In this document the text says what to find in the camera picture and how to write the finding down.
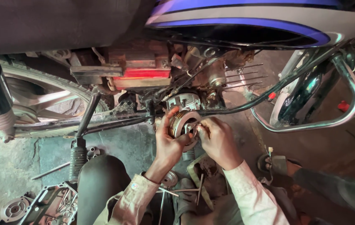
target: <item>left hand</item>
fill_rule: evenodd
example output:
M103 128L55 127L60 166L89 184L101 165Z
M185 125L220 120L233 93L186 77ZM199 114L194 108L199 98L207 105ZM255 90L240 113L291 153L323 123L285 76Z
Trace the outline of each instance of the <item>left hand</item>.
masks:
M155 134L157 140L157 155L145 173L145 177L154 183L160 183L165 175L180 160L183 148L190 142L192 134L184 134L173 139L169 134L170 119L179 111L179 107L171 109L162 118L161 124Z

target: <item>chrome crash guard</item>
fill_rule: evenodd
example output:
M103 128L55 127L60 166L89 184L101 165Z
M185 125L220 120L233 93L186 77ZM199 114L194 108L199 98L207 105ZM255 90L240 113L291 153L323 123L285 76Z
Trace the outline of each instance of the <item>chrome crash guard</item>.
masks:
M309 124L301 124L294 126L281 126L275 127L269 124L262 116L255 111L255 108L251 108L251 112L254 115L255 119L258 120L266 129L275 133L289 133L303 130L315 130L321 128L335 127L346 123L355 117L355 75L352 72L351 68L346 64L344 57L341 54L335 54L330 59L330 61L334 64L338 73L341 77L348 83L350 90L353 94L353 99L350 104L350 108L339 118L314 122Z

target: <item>motorcycle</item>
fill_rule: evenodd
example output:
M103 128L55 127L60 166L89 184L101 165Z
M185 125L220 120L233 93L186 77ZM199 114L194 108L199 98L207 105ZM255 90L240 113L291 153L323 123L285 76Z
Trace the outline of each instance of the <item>motorcycle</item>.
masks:
M227 108L223 91L259 83L243 69L262 50L294 53L277 84ZM174 106L183 111L175 136L193 132L199 116L248 109L272 132L333 127L355 117L354 69L355 0L0 4L0 138L154 124ZM312 122L340 78L354 96L349 109ZM268 122L254 107L271 94L278 98ZM66 101L80 111L51 110Z

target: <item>right hand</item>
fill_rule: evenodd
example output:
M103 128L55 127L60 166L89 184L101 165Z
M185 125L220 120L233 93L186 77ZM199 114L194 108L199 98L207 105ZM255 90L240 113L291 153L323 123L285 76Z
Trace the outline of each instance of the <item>right hand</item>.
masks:
M215 117L201 121L197 126L202 147L225 170L232 170L244 161L239 155L231 127Z

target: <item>hand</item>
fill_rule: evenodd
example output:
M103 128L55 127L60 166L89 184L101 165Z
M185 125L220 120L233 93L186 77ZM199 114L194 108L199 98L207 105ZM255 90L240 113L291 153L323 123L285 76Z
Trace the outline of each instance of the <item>hand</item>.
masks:
M202 147L217 164L232 170L244 161L240 157L231 127L215 117L206 118L197 126Z
M183 148L190 142L192 134L184 134L173 139L168 134L170 119L179 111L179 107L171 109L162 118L161 124L155 134L157 140L157 155L152 165L145 173L145 177L154 182L161 183L165 175L180 160Z

